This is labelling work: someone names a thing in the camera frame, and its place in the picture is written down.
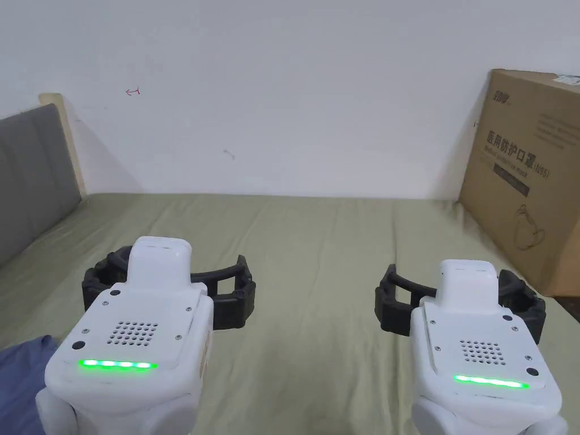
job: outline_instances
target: wrinkled sheet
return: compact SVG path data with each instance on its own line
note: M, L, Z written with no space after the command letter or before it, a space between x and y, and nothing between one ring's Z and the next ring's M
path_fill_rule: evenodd
M45 387L44 369L58 344L49 335L0 351L2 433L45 435L35 398Z
M243 254L258 285L246 327L214 335L194 431L204 435L416 434L409 339L374 315L388 264L431 286L446 258L510 268L450 201L94 195L0 269L0 345L66 336L83 314L84 271L140 235L187 239L192 271ZM540 348L580 433L580 325L547 305Z

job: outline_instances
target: gray headboard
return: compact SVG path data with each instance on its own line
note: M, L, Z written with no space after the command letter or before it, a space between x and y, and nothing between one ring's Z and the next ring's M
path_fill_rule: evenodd
M56 106L0 120L0 265L80 200Z

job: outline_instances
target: blue cloth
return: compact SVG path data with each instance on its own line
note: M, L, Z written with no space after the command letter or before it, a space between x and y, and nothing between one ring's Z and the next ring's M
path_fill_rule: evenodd
M34 398L44 385L44 369L58 345L45 335L0 352L0 432L44 435Z

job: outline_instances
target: red mark on wall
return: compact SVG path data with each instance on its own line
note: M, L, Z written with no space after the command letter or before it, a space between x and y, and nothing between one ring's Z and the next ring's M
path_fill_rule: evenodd
M135 93L135 92L137 92L137 95L141 95L141 93L139 92L139 87L138 87L138 86L137 86L137 89L135 89L135 90L129 90L129 89L127 89L127 90L125 91L125 93L126 93L128 96L130 96L130 97L132 96L131 94L133 94L133 93Z

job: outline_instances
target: green led light strip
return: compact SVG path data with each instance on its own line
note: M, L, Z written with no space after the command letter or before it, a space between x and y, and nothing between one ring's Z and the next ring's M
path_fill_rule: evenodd
M110 361L110 360L80 360L80 365L86 367L123 367L123 368L157 368L150 362Z
M508 388L530 388L526 383L515 382L513 380L502 380L502 379L488 379L488 378L478 378L476 376L462 376L455 375L453 379L460 382L466 383L476 383L480 385L495 385L498 387L508 387Z

